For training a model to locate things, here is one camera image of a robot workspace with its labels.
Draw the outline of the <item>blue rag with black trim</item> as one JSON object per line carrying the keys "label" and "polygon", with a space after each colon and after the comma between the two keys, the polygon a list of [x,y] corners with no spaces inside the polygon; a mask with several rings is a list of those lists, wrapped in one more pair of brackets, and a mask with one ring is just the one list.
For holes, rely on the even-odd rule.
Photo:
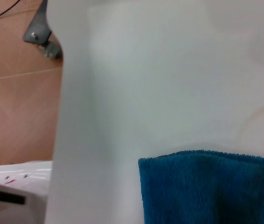
{"label": "blue rag with black trim", "polygon": [[191,150],[138,161],[145,224],[264,224],[264,158]]}

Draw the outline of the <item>white sheet with marks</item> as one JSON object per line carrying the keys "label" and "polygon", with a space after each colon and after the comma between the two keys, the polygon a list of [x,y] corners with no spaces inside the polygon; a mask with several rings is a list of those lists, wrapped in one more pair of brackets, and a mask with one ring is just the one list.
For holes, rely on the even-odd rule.
{"label": "white sheet with marks", "polygon": [[0,165],[0,185],[45,196],[49,192],[52,161]]}

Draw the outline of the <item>white box with black slot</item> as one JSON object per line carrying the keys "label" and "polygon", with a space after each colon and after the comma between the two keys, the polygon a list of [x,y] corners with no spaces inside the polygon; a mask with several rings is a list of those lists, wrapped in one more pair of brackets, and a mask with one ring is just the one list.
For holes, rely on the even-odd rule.
{"label": "white box with black slot", "polygon": [[0,185],[0,224],[44,224],[47,198]]}

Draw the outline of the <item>grey metal table bracket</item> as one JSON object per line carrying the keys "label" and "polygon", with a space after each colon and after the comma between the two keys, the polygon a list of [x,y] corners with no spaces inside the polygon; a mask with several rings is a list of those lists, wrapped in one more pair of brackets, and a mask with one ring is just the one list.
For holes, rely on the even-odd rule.
{"label": "grey metal table bracket", "polygon": [[38,49],[46,57],[50,57],[54,60],[61,59],[63,53],[60,45],[50,40],[52,30],[47,22],[47,4],[48,0],[42,0],[23,35],[23,41],[37,45]]}

